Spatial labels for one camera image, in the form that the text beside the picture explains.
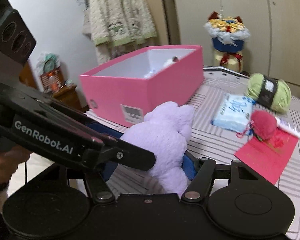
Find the person's left hand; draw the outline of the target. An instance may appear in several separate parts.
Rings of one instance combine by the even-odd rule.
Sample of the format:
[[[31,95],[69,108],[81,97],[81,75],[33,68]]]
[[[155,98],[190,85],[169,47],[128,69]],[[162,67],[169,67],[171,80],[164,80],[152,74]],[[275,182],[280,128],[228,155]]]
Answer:
[[[12,175],[19,164],[29,160],[32,152],[17,145],[7,152],[0,153],[0,193],[8,187]]]

